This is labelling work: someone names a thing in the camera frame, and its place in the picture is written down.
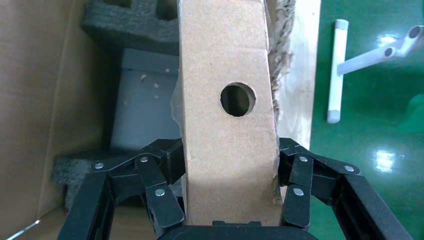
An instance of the gray foam insert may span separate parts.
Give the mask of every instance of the gray foam insert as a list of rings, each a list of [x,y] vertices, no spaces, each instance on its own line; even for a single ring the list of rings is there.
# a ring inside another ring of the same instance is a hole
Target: gray foam insert
[[[176,0],[93,0],[81,27],[112,54],[123,49],[179,55]]]

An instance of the green floor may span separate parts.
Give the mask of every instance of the green floor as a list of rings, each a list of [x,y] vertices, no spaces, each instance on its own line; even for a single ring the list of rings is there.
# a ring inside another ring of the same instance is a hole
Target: green floor
[[[345,75],[341,121],[326,122],[334,21],[349,21],[350,59],[422,25],[423,0],[322,0],[320,15],[311,151],[358,166],[412,237],[424,240],[424,133],[414,123],[409,133],[398,128],[410,100],[424,94],[424,49]],[[309,232],[345,239],[316,198]]]

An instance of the wooden board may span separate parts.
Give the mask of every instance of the wooden board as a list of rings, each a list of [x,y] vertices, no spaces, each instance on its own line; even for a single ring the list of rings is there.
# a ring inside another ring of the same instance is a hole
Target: wooden board
[[[278,135],[281,138],[292,138],[309,149],[321,0],[269,0],[268,7],[274,25],[278,20],[277,8],[289,2],[294,3],[294,18],[288,37],[288,49],[285,51],[291,60],[287,73],[277,78],[280,84]]]

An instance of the cardboard box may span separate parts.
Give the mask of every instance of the cardboard box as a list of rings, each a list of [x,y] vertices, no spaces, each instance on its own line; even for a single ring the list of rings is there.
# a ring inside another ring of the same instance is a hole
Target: cardboard box
[[[0,3],[0,239],[40,219],[17,239],[56,239],[66,213],[57,208],[62,187],[49,182],[53,157],[98,147],[108,134],[111,106],[102,86],[116,81],[119,66],[79,27],[87,1]],[[277,144],[262,0],[186,0],[181,9],[193,13],[181,18],[188,223],[276,225],[281,206],[274,204]],[[243,117],[220,103],[234,84],[254,101]],[[154,237],[145,214],[117,208],[110,239]]]
[[[106,133],[118,65],[79,28],[85,2],[0,3],[0,239],[62,204],[53,157]]]

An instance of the white plastic fitting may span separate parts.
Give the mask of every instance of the white plastic fitting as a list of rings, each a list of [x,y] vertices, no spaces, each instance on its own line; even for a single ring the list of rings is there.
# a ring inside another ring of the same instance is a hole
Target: white plastic fitting
[[[342,109],[343,76],[389,60],[393,57],[406,57],[410,51],[424,47],[424,26],[413,26],[405,38],[389,43],[345,61],[349,22],[335,21],[334,46],[331,62],[330,93],[328,99],[327,122],[340,121]]]

